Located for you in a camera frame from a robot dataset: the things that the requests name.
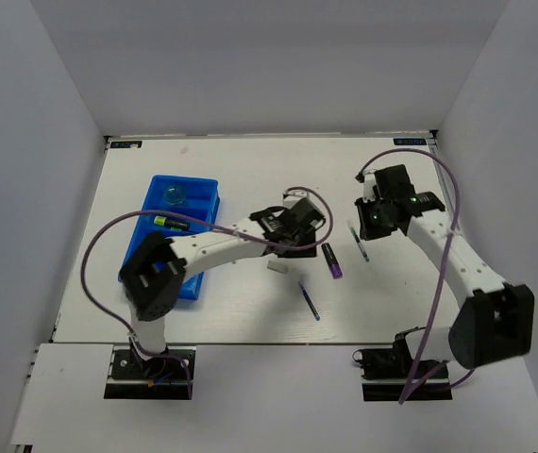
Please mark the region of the yellow cap black highlighter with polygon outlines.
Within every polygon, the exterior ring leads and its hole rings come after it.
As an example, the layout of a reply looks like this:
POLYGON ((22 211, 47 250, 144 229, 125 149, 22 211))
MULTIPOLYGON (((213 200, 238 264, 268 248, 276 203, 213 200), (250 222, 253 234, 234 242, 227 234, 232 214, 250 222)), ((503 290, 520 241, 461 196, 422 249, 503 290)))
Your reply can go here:
POLYGON ((173 231, 188 231, 190 228, 190 224, 188 222, 165 216, 155 216, 153 219, 153 224, 155 226, 168 228, 173 231))

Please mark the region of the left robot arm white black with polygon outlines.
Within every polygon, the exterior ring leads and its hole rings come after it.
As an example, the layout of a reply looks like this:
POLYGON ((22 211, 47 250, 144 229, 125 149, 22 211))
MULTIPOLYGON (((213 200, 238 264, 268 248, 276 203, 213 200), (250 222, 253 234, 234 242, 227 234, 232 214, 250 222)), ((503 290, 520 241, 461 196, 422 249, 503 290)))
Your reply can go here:
POLYGON ((276 255, 289 258, 316 252, 315 231, 329 217, 307 197, 290 197, 285 207, 251 213, 221 231, 164 237, 148 233, 119 271, 131 312, 134 365, 145 376, 166 365, 164 316, 179 299, 187 280, 215 267, 244 259, 276 255))

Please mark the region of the purple cap black highlighter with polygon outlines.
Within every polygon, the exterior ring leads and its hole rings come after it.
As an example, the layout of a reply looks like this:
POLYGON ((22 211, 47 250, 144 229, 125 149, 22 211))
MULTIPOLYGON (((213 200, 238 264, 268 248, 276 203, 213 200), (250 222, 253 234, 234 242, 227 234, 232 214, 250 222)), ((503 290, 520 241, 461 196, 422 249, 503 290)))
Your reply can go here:
POLYGON ((343 271, 336 258, 336 255, 329 243, 323 243, 321 245, 322 252, 327 262, 328 269, 333 279, 339 279, 343 277, 343 271))

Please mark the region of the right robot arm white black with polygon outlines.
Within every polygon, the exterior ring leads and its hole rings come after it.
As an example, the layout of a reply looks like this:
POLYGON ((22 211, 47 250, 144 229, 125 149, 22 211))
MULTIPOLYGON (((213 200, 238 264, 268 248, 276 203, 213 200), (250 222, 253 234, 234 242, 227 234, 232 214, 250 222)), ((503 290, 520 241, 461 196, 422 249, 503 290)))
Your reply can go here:
POLYGON ((528 354, 534 294, 495 272, 450 228, 446 207, 432 192, 419 193, 404 165, 359 177, 355 205, 361 238, 373 241, 401 231, 445 276, 459 312, 449 327, 415 327, 396 334, 395 369, 412 377, 428 361, 455 361, 467 370, 528 354))

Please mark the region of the grey white eraser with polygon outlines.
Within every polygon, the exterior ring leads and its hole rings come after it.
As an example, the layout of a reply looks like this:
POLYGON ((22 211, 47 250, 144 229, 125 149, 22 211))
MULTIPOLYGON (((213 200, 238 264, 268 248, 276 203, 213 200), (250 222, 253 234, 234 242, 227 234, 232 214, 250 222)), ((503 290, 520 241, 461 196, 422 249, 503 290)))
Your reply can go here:
POLYGON ((283 264, 281 262, 274 261, 274 260, 269 260, 267 262, 267 268, 271 271, 278 272, 283 275, 287 275, 289 273, 288 265, 283 264))

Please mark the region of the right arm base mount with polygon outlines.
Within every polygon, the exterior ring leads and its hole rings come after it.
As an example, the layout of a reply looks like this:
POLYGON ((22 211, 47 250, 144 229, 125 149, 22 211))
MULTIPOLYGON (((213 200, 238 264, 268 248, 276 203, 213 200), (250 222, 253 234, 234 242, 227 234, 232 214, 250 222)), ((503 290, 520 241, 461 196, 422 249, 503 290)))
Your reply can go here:
MULTIPOLYGON (((391 348, 364 348, 352 353, 352 360, 361 369, 361 390, 364 402, 398 401, 407 375, 401 371, 391 348)), ((408 397, 409 401, 448 401, 452 392, 448 388, 446 368, 433 375, 408 397)))

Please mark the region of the green ink pen refill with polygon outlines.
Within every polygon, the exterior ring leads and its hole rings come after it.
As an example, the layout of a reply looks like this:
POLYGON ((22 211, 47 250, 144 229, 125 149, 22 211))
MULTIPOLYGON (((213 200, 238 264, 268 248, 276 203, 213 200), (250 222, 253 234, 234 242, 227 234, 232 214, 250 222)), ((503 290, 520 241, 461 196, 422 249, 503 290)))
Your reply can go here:
POLYGON ((363 246, 363 244, 361 242, 361 238, 360 238, 356 228, 353 226, 353 223, 350 220, 347 219, 345 222, 346 222, 346 225, 347 225, 347 227, 348 227, 348 229, 349 229, 349 231, 350 231, 350 233, 351 233, 351 235, 352 235, 352 237, 353 237, 353 239, 355 241, 356 246, 360 250, 360 253, 361 253, 364 261, 369 262, 370 261, 369 256, 368 256, 368 254, 367 254, 367 252, 366 252, 366 250, 365 250, 365 248, 364 248, 364 246, 363 246))

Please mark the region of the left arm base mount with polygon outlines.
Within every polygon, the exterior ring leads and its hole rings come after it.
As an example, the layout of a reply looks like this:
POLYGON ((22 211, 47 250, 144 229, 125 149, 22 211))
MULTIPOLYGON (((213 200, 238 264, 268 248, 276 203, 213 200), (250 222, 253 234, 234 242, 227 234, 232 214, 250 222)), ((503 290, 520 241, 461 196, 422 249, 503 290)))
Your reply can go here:
POLYGON ((114 348, 104 398, 107 400, 191 400, 196 350, 172 349, 188 366, 176 360, 142 361, 132 348, 114 348))

